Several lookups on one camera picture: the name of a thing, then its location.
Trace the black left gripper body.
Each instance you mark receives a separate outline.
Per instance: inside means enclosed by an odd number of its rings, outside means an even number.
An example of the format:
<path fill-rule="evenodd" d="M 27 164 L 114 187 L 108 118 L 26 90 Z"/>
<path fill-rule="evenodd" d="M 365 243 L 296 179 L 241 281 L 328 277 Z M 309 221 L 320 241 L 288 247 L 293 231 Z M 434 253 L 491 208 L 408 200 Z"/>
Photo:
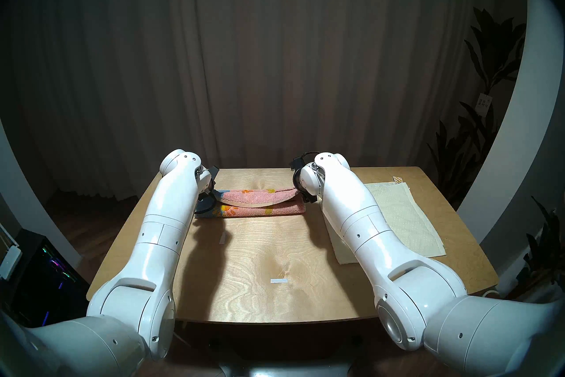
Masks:
<path fill-rule="evenodd" d="M 210 194 L 215 188 L 215 177 L 219 172 L 219 168 L 212 166 L 211 168 L 201 168 L 201 195 Z"/>

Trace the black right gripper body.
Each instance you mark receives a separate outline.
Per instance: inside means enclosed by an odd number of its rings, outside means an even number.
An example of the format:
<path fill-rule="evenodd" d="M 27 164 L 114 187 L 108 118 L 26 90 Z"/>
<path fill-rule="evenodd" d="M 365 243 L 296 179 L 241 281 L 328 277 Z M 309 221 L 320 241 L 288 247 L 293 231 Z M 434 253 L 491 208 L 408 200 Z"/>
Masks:
<path fill-rule="evenodd" d="M 318 202 L 318 174 L 311 166 L 304 166 L 293 175 L 295 188 L 300 192 L 304 203 Z"/>

